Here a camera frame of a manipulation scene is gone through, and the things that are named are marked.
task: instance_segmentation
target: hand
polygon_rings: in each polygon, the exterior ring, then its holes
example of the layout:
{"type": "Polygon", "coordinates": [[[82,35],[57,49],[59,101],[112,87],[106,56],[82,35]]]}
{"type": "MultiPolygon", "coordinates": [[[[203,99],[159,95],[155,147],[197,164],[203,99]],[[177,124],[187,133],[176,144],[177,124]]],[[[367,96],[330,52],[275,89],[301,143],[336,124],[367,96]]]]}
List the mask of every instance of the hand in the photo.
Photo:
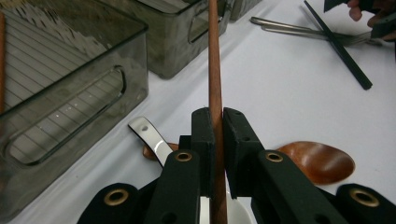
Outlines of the hand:
{"type": "MultiPolygon", "coordinates": [[[[359,1],[360,0],[350,0],[347,3],[347,6],[350,7],[349,16],[354,21],[358,21],[362,17],[361,9],[359,8],[359,1]]],[[[367,21],[367,25],[373,27],[377,21],[387,17],[395,10],[395,8],[396,0],[375,0],[373,3],[373,9],[379,9],[379,11],[370,20],[367,21]]],[[[396,39],[396,31],[383,36],[382,39],[396,39]]]]}

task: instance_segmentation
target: wooden spoon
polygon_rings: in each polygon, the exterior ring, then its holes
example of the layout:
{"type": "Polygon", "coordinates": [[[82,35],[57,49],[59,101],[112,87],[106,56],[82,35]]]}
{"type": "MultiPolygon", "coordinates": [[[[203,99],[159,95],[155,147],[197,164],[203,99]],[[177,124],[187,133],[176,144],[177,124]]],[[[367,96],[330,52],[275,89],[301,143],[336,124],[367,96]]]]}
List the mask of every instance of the wooden spoon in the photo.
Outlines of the wooden spoon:
{"type": "Polygon", "coordinates": [[[278,149],[288,155],[317,185],[339,182],[355,170],[355,162],[344,151],[316,142],[293,142],[278,149]]]}

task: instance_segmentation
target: copper rod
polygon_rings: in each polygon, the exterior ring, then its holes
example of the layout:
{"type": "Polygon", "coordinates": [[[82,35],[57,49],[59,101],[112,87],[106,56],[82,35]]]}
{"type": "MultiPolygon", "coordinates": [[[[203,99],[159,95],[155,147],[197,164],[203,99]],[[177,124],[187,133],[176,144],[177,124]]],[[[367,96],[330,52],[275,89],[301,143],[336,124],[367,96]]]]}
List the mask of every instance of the copper rod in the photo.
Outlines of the copper rod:
{"type": "Polygon", "coordinates": [[[216,138],[214,196],[210,200],[211,224],[227,224],[219,61],[218,2],[209,0],[209,111],[216,138]]]}
{"type": "Polygon", "coordinates": [[[5,102],[5,51],[6,51],[6,18],[0,10],[0,114],[4,112],[5,102]]]}

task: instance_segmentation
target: white tabletop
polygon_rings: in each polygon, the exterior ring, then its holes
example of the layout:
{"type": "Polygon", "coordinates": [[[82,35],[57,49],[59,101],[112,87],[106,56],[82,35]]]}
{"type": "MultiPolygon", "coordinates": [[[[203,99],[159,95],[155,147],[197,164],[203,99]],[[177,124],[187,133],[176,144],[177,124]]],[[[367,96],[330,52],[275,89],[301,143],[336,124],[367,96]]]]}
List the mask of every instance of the white tabletop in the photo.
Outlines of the white tabletop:
{"type": "MultiPolygon", "coordinates": [[[[342,5],[323,14],[334,32],[369,31],[364,14],[354,22],[342,5]]],[[[357,183],[396,203],[396,63],[394,44],[366,44],[346,50],[373,82],[365,91],[329,42],[265,32],[252,16],[318,29],[303,1],[263,0],[219,39],[223,106],[245,114],[267,149],[307,140],[338,147],[356,163],[348,179],[323,187],[357,183]]],[[[191,113],[208,106],[207,54],[170,80],[149,73],[149,96],[64,175],[10,223],[77,223],[93,196],[113,183],[145,186],[160,165],[141,155],[141,142],[128,121],[147,117],[168,142],[191,134],[191,113]]],[[[248,199],[242,201],[246,207],[248,199]]]]}

